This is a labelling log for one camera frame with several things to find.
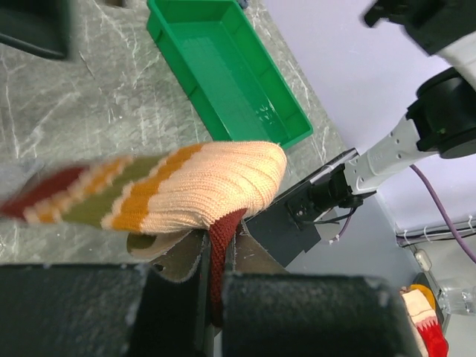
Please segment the green plastic tray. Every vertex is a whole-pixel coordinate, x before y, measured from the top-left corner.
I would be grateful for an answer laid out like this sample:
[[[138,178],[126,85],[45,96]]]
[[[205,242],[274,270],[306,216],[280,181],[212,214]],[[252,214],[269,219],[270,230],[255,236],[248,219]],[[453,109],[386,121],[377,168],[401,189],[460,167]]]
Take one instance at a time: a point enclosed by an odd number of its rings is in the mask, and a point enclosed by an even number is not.
[[[148,1],[147,30],[215,141],[288,149],[313,133],[236,1]]]

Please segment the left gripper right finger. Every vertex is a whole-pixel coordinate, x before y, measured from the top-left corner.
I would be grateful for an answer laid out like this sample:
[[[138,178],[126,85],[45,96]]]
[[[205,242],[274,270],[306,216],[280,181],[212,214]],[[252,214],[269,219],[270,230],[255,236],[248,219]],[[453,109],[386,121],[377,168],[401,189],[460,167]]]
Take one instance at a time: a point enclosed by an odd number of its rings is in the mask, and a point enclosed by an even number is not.
[[[227,255],[223,356],[419,356],[405,305],[385,280],[281,274],[244,224]]]

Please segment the striped brown orange sock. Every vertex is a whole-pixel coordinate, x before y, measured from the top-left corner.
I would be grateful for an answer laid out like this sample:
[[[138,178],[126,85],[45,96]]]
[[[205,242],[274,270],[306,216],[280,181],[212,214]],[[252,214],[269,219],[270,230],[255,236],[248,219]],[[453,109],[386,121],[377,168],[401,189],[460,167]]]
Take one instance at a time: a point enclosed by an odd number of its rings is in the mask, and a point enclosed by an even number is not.
[[[30,224],[125,231],[129,252],[143,257],[166,254],[191,231],[207,231],[212,322],[220,327],[228,246],[244,218],[272,203],[286,163],[283,149],[267,141],[214,141],[161,155],[79,161],[8,194],[1,214]]]

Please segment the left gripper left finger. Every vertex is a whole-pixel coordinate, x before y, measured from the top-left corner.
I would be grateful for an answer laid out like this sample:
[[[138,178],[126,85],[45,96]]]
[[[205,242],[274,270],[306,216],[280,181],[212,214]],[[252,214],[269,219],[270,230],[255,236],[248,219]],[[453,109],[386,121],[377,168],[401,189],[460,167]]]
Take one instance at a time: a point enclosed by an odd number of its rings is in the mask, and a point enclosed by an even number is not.
[[[4,264],[3,356],[210,356],[210,241],[151,263]]]

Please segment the red snowflake christmas sock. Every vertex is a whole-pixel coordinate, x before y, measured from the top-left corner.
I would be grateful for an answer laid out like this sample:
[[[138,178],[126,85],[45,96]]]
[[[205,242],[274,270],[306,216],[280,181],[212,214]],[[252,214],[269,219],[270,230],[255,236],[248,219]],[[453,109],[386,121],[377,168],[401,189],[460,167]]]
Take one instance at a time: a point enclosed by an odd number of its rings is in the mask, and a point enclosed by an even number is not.
[[[449,345],[437,318],[433,292],[426,286],[412,284],[400,289],[411,329],[421,356],[447,357]]]

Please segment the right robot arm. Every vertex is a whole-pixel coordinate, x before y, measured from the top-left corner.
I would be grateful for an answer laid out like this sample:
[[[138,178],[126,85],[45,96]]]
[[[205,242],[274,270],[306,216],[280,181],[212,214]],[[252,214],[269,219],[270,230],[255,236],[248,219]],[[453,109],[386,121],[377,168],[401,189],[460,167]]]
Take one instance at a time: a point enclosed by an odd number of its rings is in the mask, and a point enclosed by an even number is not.
[[[475,153],[475,2],[375,1],[363,13],[369,28],[400,25],[427,55],[450,68],[423,83],[393,130],[361,155],[326,169],[327,177],[299,189],[287,211],[297,225],[333,208],[355,212],[390,177],[431,155]]]

